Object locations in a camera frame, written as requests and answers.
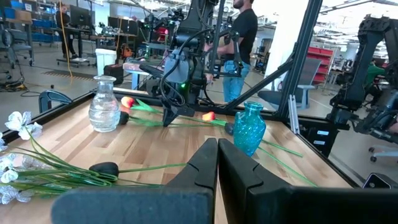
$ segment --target glass vase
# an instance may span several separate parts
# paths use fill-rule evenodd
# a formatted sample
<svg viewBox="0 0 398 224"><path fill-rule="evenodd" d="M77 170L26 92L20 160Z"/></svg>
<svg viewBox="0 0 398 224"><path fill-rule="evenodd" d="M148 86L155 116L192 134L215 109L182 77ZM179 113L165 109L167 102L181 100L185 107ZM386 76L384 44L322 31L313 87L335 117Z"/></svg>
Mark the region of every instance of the glass vase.
<svg viewBox="0 0 398 224"><path fill-rule="evenodd" d="M235 114L234 145L246 155L252 156L266 131L266 123L260 116L262 105L245 102L244 111Z"/></svg>
<svg viewBox="0 0 398 224"><path fill-rule="evenodd" d="M90 105L88 117L95 131L105 133L116 129L120 119L119 102L113 94L114 77L95 76L97 93Z"/></svg>

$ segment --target yellow cable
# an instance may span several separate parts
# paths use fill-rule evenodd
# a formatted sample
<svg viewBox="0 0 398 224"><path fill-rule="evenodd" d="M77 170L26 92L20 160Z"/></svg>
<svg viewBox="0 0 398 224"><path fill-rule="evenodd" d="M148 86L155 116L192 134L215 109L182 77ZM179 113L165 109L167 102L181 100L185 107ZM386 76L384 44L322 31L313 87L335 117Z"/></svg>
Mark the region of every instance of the yellow cable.
<svg viewBox="0 0 398 224"><path fill-rule="evenodd" d="M67 42L67 38L66 38L66 35L65 35L65 28L64 28L64 26L63 26L63 16L62 16L62 12L60 12L60 17L61 17L61 27L62 27L62 35L63 35L63 41L65 41L65 48L66 48L66 50L67 50L67 62L68 62L68 70L69 70L69 74L70 74L70 83L69 83L69 85L66 87L66 88L62 88L62 89L60 89L60 90L67 90L67 89L69 89L71 86L72 86L72 84L73 84L73 74L72 74L72 71L70 70L70 62L69 62L69 48L68 48L68 42Z"/></svg>
<svg viewBox="0 0 398 224"><path fill-rule="evenodd" d="M62 4L62 2L61 2L61 0L59 0L59 8L60 8L60 10L61 10L61 8L62 8L62 7L61 7L61 4ZM65 43L65 48L66 48L66 51L67 51L67 63L68 63L68 70L69 70L69 74L70 74L70 83L69 83L69 85L66 86L65 88L60 88L59 90L68 90L68 89L72 86L72 84L73 84L73 74L72 74L72 71L70 70L69 48L68 48L67 38L66 38L66 35L65 35L65 28L64 28L64 26L63 26L62 11L60 12L60 17L61 17L61 27L62 27L63 41L64 41L64 43ZM29 84L29 85L34 85L34 86L41 86L41 87L44 87L44 88L48 88L49 85L53 85L53 84L38 85L38 84L33 84L33 83L27 83L27 84Z"/></svg>

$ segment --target computer monitor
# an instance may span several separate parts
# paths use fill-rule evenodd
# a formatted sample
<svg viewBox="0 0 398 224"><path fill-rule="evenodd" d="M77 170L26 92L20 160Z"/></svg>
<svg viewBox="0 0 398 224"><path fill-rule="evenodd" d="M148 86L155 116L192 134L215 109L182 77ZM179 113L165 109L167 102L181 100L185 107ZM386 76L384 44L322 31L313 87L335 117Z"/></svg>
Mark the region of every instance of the computer monitor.
<svg viewBox="0 0 398 224"><path fill-rule="evenodd" d="M136 21L129 21L129 34L138 35L138 23Z"/></svg>
<svg viewBox="0 0 398 224"><path fill-rule="evenodd" d="M120 19L116 17L108 17L108 26L113 28L120 28L123 33L128 32L129 21L126 19Z"/></svg>
<svg viewBox="0 0 398 224"><path fill-rule="evenodd" d="M70 6L70 23L74 26L91 26L90 11L77 6Z"/></svg>

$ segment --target red tulip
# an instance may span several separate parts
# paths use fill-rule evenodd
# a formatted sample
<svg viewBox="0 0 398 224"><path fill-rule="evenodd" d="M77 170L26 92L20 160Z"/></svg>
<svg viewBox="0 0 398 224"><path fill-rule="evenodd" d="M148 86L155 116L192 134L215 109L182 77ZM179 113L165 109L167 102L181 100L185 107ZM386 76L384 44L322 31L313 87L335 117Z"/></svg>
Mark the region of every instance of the red tulip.
<svg viewBox="0 0 398 224"><path fill-rule="evenodd" d="M128 96L124 96L121 100L123 106L130 108L134 104L134 99Z"/></svg>
<svg viewBox="0 0 398 224"><path fill-rule="evenodd" d="M210 111L209 113L202 115L201 119L204 121L213 121L214 119L216 119L216 115L214 114L214 112Z"/></svg>

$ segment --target black box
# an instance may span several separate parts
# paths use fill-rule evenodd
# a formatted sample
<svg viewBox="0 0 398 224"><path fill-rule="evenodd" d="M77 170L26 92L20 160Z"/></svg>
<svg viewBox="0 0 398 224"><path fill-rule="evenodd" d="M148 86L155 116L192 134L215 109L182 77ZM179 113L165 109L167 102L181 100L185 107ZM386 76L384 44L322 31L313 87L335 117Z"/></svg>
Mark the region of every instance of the black box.
<svg viewBox="0 0 398 224"><path fill-rule="evenodd" d="M107 65L104 67L104 75L115 77L116 81L113 82L113 85L118 85L123 83L123 66L114 64Z"/></svg>

